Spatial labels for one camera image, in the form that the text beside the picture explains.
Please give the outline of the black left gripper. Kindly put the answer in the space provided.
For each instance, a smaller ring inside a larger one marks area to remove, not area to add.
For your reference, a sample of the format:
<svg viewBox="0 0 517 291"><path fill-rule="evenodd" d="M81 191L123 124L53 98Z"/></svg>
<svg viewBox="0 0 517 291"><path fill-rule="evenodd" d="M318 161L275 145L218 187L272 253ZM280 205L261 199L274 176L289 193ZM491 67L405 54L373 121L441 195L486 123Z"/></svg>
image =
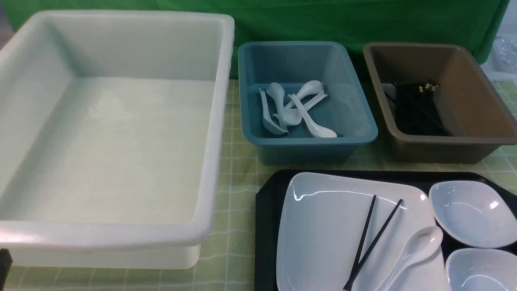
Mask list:
<svg viewBox="0 0 517 291"><path fill-rule="evenodd" d="M8 249L0 249L0 283L5 283L11 269L13 258Z"/></svg>

